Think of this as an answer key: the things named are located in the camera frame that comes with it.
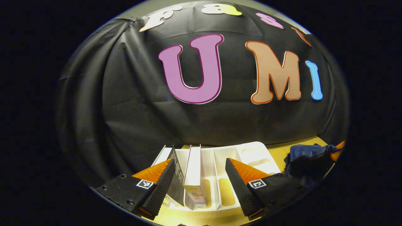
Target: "foam letter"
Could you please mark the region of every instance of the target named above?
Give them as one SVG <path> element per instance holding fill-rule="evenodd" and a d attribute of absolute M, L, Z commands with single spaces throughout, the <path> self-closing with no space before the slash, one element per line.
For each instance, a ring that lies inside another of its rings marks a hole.
<path fill-rule="evenodd" d="M 223 41 L 222 35 L 209 34 L 190 42 L 190 46 L 198 50 L 201 61 L 203 81 L 199 87 L 189 87 L 183 81 L 179 60 L 179 55 L 183 51 L 181 45 L 168 47 L 159 53 L 168 88 L 174 97 L 185 103 L 205 104 L 219 95 L 222 75 L 218 45 Z"/>
<path fill-rule="evenodd" d="M 280 23 L 278 23 L 274 18 L 272 18 L 272 17 L 270 17 L 270 16 L 267 16 L 267 15 L 265 15 L 265 14 L 259 13 L 259 12 L 256 13 L 256 14 L 257 14 L 257 16 L 259 16 L 259 17 L 261 18 L 261 20 L 264 21 L 265 23 L 283 29 L 283 26 L 282 26 Z"/>
<path fill-rule="evenodd" d="M 254 53 L 257 64 L 257 91 L 251 96 L 251 102 L 265 104 L 272 101 L 273 93 L 269 90 L 270 80 L 278 100 L 282 99 L 287 84 L 289 84 L 289 88 L 285 98 L 289 101 L 300 99 L 302 93 L 300 91 L 299 57 L 296 54 L 286 51 L 281 66 L 267 44 L 248 41 L 246 47 Z"/>
<path fill-rule="evenodd" d="M 311 61 L 306 61 L 306 65 L 310 69 L 311 78 L 313 80 L 313 92 L 311 93 L 311 97 L 319 101 L 322 99 L 321 85 L 320 85 L 320 77 L 318 75 L 318 67 L 315 63 Z"/>
<path fill-rule="evenodd" d="M 301 37 L 301 39 L 303 39 L 303 41 L 304 41 L 307 45 L 311 46 L 311 44 L 306 40 L 306 38 L 304 37 L 304 35 L 303 35 L 300 31 L 298 31 L 298 30 L 297 30 L 296 28 L 294 28 L 294 27 L 292 27 L 292 29 L 295 30 L 295 31 L 298 33 L 298 35 Z"/>
<path fill-rule="evenodd" d="M 226 4 L 207 4 L 204 5 L 205 8 L 201 10 L 201 12 L 206 14 L 228 14 L 234 16 L 240 16 L 242 13 L 237 11 L 234 6 L 226 5 Z"/>
<path fill-rule="evenodd" d="M 182 6 L 175 6 L 175 7 L 168 8 L 168 9 L 159 11 L 157 13 L 154 13 L 154 14 L 148 16 L 149 20 L 147 21 L 145 26 L 143 28 L 141 28 L 139 31 L 140 32 L 146 31 L 148 29 L 151 29 L 153 27 L 163 24 L 163 21 L 161 21 L 162 18 L 168 19 L 173 15 L 173 10 L 177 11 L 182 8 L 183 8 Z"/>

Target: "yellow table surface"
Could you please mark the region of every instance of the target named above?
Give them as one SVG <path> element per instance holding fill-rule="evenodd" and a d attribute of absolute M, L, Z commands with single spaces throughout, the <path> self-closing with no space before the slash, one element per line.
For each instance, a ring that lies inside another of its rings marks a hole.
<path fill-rule="evenodd" d="M 284 158 L 290 153 L 290 147 L 296 144 L 313 145 L 319 144 L 321 146 L 327 145 L 319 137 L 311 137 L 303 140 L 287 142 L 282 144 L 266 145 L 269 153 L 272 155 L 279 169 L 284 172 L 286 166 Z M 184 145 L 182 148 L 189 148 L 189 145 Z M 248 217 L 245 217 L 240 207 L 219 210 L 210 212 L 192 212 L 169 209 L 162 205 L 159 214 L 152 221 L 164 226 L 178 226 L 183 224 L 186 226 L 239 226 L 249 223 Z"/>

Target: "pink letter u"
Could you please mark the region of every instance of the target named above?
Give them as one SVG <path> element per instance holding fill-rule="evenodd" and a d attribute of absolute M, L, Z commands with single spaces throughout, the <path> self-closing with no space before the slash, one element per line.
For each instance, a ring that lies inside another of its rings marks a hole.
<path fill-rule="evenodd" d="M 199 87 L 184 84 L 179 60 L 179 55 L 183 51 L 181 45 L 168 47 L 159 53 L 168 88 L 174 97 L 185 103 L 205 104 L 219 95 L 222 74 L 218 45 L 223 41 L 222 35 L 210 34 L 197 37 L 190 42 L 190 46 L 198 50 L 201 61 L 203 81 Z"/>

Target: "pink letter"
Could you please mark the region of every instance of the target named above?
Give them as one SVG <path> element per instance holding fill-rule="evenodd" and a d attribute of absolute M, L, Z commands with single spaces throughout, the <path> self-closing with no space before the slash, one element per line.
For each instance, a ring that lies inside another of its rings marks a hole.
<path fill-rule="evenodd" d="M 257 16 L 259 16 L 259 17 L 261 18 L 261 20 L 264 21 L 265 23 L 283 29 L 283 26 L 282 26 L 280 23 L 278 23 L 274 18 L 272 18 L 272 17 L 270 17 L 270 16 L 267 16 L 267 15 L 265 15 L 265 14 L 259 13 L 259 12 L 256 13 L 256 14 L 257 14 Z"/>
<path fill-rule="evenodd" d="M 185 103 L 205 104 L 219 95 L 222 75 L 218 45 L 223 41 L 222 35 L 210 34 L 190 42 L 190 46 L 198 50 L 201 61 L 203 81 L 199 87 L 189 87 L 184 84 L 179 60 L 179 55 L 183 51 L 181 45 L 168 47 L 159 53 L 168 88 L 174 97 Z"/>

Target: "yellow letter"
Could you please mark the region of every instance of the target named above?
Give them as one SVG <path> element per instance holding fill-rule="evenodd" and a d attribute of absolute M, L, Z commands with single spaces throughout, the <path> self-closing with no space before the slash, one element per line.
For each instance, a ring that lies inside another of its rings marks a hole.
<path fill-rule="evenodd" d="M 168 19 L 173 15 L 173 10 L 177 11 L 182 8 L 183 8 L 182 6 L 175 6 L 175 7 L 168 8 L 168 9 L 165 9 L 165 10 L 162 10 L 162 11 L 159 11 L 157 13 L 150 15 L 148 17 L 149 20 L 147 21 L 145 26 L 143 28 L 141 28 L 139 31 L 140 32 L 146 31 L 148 29 L 151 29 L 153 27 L 163 24 L 163 21 L 160 21 L 162 18 Z"/>
<path fill-rule="evenodd" d="M 246 47 L 254 53 L 257 64 L 257 91 L 251 96 L 254 104 L 269 103 L 273 93 L 269 90 L 271 79 L 278 100 L 282 99 L 286 85 L 285 98 L 289 101 L 298 100 L 302 96 L 300 91 L 299 57 L 293 52 L 286 51 L 283 65 L 279 62 L 271 48 L 262 42 L 248 41 Z"/>
<path fill-rule="evenodd" d="M 234 16 L 240 16 L 242 13 L 237 11 L 235 7 L 226 4 L 207 4 L 204 5 L 205 8 L 201 10 L 203 13 L 207 14 L 228 14 Z"/>

